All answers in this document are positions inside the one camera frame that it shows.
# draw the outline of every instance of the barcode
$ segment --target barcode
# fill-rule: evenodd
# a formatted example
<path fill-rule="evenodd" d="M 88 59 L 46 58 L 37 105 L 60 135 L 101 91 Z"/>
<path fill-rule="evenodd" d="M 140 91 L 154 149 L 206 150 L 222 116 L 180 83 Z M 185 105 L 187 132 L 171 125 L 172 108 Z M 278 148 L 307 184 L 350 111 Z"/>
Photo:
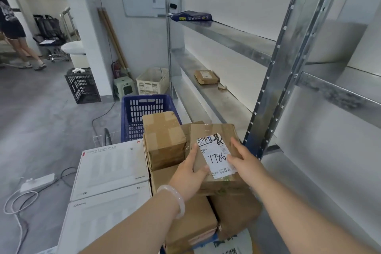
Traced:
<path fill-rule="evenodd" d="M 232 248 L 226 252 L 222 252 L 221 254 L 237 254 L 237 251 L 235 248 Z"/>

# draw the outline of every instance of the black t-shirt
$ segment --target black t-shirt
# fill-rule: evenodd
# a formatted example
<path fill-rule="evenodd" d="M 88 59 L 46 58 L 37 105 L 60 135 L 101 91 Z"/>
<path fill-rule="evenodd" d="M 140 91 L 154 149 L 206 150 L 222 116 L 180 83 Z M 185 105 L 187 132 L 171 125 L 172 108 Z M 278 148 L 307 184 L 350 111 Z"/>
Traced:
<path fill-rule="evenodd" d="M 0 26 L 3 27 L 8 22 L 17 21 L 12 8 L 9 6 L 8 0 L 0 0 Z"/>

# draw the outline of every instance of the white plastic basket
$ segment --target white plastic basket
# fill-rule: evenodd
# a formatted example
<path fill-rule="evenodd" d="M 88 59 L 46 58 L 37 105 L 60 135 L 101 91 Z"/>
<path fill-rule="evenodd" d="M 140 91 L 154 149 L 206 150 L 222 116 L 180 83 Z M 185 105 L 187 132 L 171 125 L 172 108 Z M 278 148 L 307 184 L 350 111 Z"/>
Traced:
<path fill-rule="evenodd" d="M 163 94 L 169 88 L 169 70 L 153 67 L 136 78 L 140 95 Z"/>

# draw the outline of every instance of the leg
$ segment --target leg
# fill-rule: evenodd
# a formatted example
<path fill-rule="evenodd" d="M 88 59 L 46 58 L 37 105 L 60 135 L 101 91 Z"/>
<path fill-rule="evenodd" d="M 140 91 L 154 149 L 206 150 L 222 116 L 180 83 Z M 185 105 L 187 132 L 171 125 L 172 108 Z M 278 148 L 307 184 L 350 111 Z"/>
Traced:
<path fill-rule="evenodd" d="M 32 56 L 34 59 L 36 59 L 38 61 L 38 65 L 44 64 L 42 62 L 42 60 L 40 59 L 40 57 L 37 55 L 37 53 L 28 46 L 25 38 L 19 38 L 18 41 L 20 43 L 21 48 L 23 50 L 25 50 L 28 54 L 30 54 L 30 56 Z"/>
<path fill-rule="evenodd" d="M 20 42 L 17 39 L 10 39 L 10 38 L 7 38 L 7 41 L 12 45 L 13 49 L 19 54 L 20 58 L 22 59 L 24 63 L 24 66 L 29 67 L 31 64 L 29 63 L 28 58 L 23 52 Z"/>

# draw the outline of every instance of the black plastic crate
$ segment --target black plastic crate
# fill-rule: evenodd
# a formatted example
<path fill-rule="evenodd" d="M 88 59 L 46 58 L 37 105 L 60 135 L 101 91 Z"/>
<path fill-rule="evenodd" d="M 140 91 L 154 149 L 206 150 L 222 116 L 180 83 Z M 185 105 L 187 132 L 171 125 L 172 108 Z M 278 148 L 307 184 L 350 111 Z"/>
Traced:
<path fill-rule="evenodd" d="M 65 78 L 73 97 L 77 104 L 81 103 L 96 103 L 101 101 L 98 89 L 91 73 L 91 69 L 84 68 L 84 73 L 73 73 L 71 68 L 67 71 Z"/>

